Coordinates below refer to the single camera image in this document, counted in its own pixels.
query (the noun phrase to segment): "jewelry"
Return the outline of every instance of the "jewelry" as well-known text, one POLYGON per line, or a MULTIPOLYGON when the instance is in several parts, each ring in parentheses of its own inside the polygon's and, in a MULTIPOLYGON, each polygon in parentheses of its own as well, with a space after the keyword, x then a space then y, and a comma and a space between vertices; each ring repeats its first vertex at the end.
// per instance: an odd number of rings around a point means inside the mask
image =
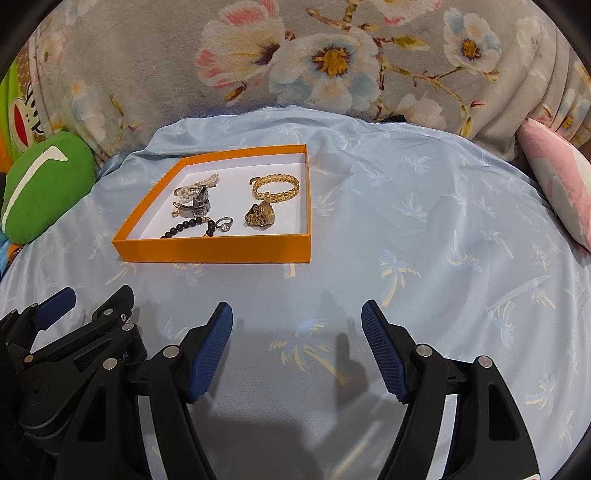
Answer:
POLYGON ((221 230, 222 232, 229 231, 230 227, 234 223, 234 220, 230 217, 222 217, 217 222, 214 222, 209 217, 191 218, 190 220, 185 220, 183 223, 179 223, 176 227, 172 227, 160 238, 172 238, 177 233, 182 232, 187 228, 192 228, 196 225, 201 225, 204 222, 207 223, 207 231, 202 236, 213 236, 213 233, 216 231, 216 229, 221 230))
POLYGON ((296 197, 297 194, 300 192, 300 182, 297 178, 292 177, 291 175, 275 174, 267 175, 266 177, 254 177, 253 179, 251 179, 251 185, 252 194, 254 195, 254 198, 256 198, 257 200, 266 200, 269 203, 277 203, 284 202, 286 200, 291 200, 292 198, 296 197), (294 187, 291 190, 287 190, 287 192, 281 193, 259 193, 257 191, 263 185, 266 185, 267 183, 273 183, 276 181, 286 181, 287 183, 291 183, 294 187))
POLYGON ((181 203, 189 202, 195 192, 199 187, 207 187, 208 189, 217 186, 217 183, 220 181, 220 174, 215 172, 213 175, 210 175, 205 180, 198 181, 197 183, 193 183, 191 185, 185 185, 184 187, 179 187, 174 191, 174 195, 178 196, 181 200, 181 203))
POLYGON ((275 223, 275 212, 269 202, 256 203, 244 216, 248 226, 265 226, 275 223))
POLYGON ((204 216, 211 209, 207 187, 204 185, 195 190, 192 207, 189 205, 183 205, 179 202, 173 202, 173 205, 176 208, 175 211, 171 212, 173 217, 178 215, 185 218, 197 218, 198 216, 204 216))
POLYGON ((300 192, 300 182, 291 175, 275 174, 267 175, 266 177, 254 177, 251 179, 251 185, 254 198, 263 201, 259 205, 255 203, 244 216, 248 226, 272 225, 275 222, 275 212, 271 204, 291 200, 300 192), (275 181, 286 181, 294 187, 291 190, 287 190, 287 192, 281 193, 258 192, 258 189, 263 185, 275 181))

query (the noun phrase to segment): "green pillow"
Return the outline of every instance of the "green pillow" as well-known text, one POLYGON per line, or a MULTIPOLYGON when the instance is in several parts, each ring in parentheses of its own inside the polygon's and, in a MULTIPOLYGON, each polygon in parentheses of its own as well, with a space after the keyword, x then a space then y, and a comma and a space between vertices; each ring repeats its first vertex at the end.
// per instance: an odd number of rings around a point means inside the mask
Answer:
POLYGON ((16 244, 32 242, 90 192, 90 148, 66 131, 29 148, 6 175, 0 226, 16 244))

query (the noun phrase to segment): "pink pillow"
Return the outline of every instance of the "pink pillow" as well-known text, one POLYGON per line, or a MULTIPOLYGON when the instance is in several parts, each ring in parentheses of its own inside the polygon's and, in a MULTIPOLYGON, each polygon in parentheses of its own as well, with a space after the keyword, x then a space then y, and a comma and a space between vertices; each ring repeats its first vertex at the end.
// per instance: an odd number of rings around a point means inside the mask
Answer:
POLYGON ((517 139, 566 229, 591 249, 591 164, 574 145, 531 118, 521 124, 517 139))

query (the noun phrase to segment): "floral blanket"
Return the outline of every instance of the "floral blanket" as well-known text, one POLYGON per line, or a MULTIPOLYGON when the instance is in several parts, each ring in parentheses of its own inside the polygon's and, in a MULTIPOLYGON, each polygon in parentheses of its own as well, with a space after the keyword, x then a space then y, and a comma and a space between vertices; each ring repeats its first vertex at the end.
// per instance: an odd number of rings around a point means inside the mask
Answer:
POLYGON ((187 116, 296 104, 402 114, 510 160, 531 115, 591 138, 591 80, 531 0, 65 0, 39 26, 31 78, 47 135, 99 162, 187 116))

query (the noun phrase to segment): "silver ring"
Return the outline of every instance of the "silver ring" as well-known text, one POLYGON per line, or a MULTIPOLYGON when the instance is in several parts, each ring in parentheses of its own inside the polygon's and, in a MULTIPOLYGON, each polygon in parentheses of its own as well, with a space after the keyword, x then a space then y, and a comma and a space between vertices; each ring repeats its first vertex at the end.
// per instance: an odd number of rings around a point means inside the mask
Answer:
POLYGON ((227 232, 234 223, 234 220, 230 217, 222 217, 216 222, 216 228, 222 232, 227 232))

